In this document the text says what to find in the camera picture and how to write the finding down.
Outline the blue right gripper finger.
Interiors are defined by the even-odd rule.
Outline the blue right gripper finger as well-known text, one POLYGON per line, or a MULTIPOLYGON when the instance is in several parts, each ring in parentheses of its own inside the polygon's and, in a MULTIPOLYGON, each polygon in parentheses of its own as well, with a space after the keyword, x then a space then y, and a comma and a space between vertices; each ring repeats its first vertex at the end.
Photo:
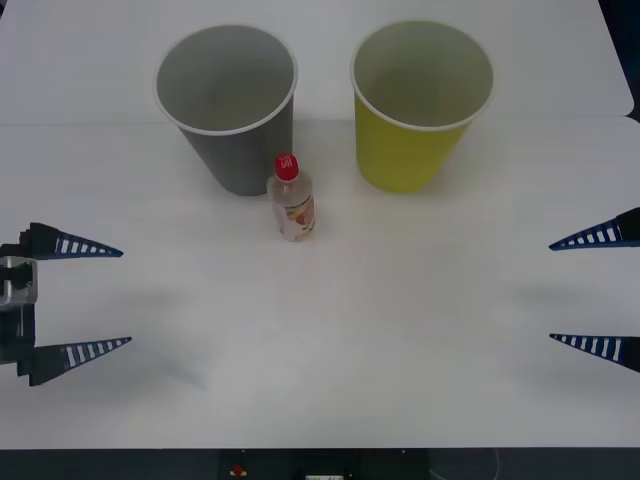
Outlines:
POLYGON ((549 245, 550 250, 638 248, 639 208, 617 215, 549 245))
POLYGON ((549 337, 575 350, 640 372, 640 339, 638 336, 583 336, 551 333, 549 337))

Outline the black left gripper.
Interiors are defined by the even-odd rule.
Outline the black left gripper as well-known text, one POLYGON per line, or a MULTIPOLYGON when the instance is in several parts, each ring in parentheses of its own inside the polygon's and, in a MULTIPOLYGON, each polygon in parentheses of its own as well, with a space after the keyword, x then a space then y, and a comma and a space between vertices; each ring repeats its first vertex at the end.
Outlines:
POLYGON ((131 337, 121 337, 35 347, 22 360, 35 345, 34 259, 120 258, 124 252, 46 224, 31 223, 27 254, 18 244, 1 245, 1 364, 18 362, 18 375, 27 376, 30 386, 39 386, 132 341, 131 337))

